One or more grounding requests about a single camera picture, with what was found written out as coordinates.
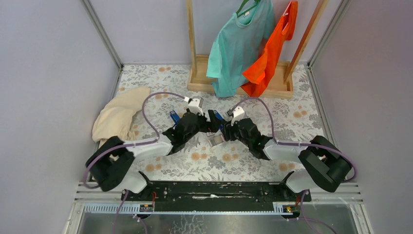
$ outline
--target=beige cloth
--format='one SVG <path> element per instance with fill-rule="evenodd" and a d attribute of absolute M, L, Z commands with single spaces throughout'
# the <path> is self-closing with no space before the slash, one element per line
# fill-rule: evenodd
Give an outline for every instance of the beige cloth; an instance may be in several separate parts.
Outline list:
<path fill-rule="evenodd" d="M 142 109 L 150 88 L 138 87 L 115 96 L 100 112 L 92 129 L 92 139 L 101 146 L 112 136 L 121 140 L 135 140 L 131 129 L 132 117 Z"/>

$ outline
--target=wooden base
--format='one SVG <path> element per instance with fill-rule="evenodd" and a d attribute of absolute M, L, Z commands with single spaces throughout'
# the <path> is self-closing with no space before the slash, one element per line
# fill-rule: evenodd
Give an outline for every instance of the wooden base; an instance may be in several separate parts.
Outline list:
<path fill-rule="evenodd" d="M 188 89 L 191 91 L 213 92 L 214 88 L 211 85 L 215 79 L 206 77 L 208 67 L 208 55 L 196 55 L 196 72 L 191 69 L 188 79 Z M 275 69 L 275 75 L 271 79 L 267 89 L 261 95 L 263 98 L 285 98 L 293 97 L 294 89 L 291 75 L 284 84 L 283 78 L 289 62 L 279 61 Z M 242 88 L 237 89 L 236 94 L 247 95 Z"/>

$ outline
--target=glossy gray floor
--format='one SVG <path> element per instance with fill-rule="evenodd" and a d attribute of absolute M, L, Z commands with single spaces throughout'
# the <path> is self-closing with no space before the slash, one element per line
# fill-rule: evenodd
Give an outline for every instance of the glossy gray floor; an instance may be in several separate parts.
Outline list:
<path fill-rule="evenodd" d="M 338 234 L 356 234 L 351 211 L 345 205 L 305 205 L 307 217 L 326 222 Z M 114 214 L 83 215 L 79 234 L 111 234 Z M 151 215 L 149 234 L 313 234 L 304 220 L 285 221 L 277 215 Z M 333 232 L 311 223 L 320 233 Z M 117 234 L 144 234 L 144 226 L 130 214 L 117 221 Z"/>

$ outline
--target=t-shirt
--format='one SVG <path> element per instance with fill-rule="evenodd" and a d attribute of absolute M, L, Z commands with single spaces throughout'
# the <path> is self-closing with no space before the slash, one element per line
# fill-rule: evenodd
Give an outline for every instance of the t-shirt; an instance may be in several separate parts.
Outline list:
<path fill-rule="evenodd" d="M 250 82 L 244 84 L 241 88 L 251 97 L 259 97 L 263 94 L 274 76 L 282 45 L 284 41 L 293 38 L 297 10 L 298 2 L 292 1 L 288 5 L 285 14 L 281 16 L 270 39 L 268 39 L 263 54 L 251 67 L 243 72 L 245 78 Z"/>
<path fill-rule="evenodd" d="M 212 83 L 217 97 L 233 96 L 248 82 L 242 73 L 257 60 L 262 39 L 268 39 L 274 30 L 272 1 L 254 4 L 256 7 L 240 17 L 234 13 L 212 45 L 206 76 L 217 79 Z"/>

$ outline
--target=floral pattern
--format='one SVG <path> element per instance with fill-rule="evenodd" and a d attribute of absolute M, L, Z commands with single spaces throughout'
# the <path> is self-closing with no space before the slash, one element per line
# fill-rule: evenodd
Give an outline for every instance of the floral pattern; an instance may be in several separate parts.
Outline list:
<path fill-rule="evenodd" d="M 190 65 L 125 65 L 117 94 L 139 86 L 148 86 L 151 93 L 173 92 L 187 97 L 202 97 L 205 110 L 217 110 L 224 118 L 230 107 L 246 96 L 217 98 L 213 93 L 187 89 Z M 303 65 L 293 73 L 294 96 L 290 100 L 263 98 L 274 119 L 277 139 L 309 141 L 323 135 L 321 119 Z M 261 103 L 248 100 L 242 104 L 247 115 L 257 124 L 262 134 L 271 134 L 271 123 Z M 187 104 L 180 98 L 163 94 L 150 99 L 145 113 L 159 132 L 173 126 L 169 117 L 174 110 L 179 116 Z M 142 112 L 132 121 L 136 139 L 154 137 L 155 132 L 145 122 Z M 210 147 L 205 133 L 198 133 L 180 152 L 134 161 L 131 173 L 144 172 L 151 180 L 211 180 L 211 181 L 281 181 L 291 170 L 302 165 L 282 160 L 259 160 L 238 141 L 224 142 Z"/>

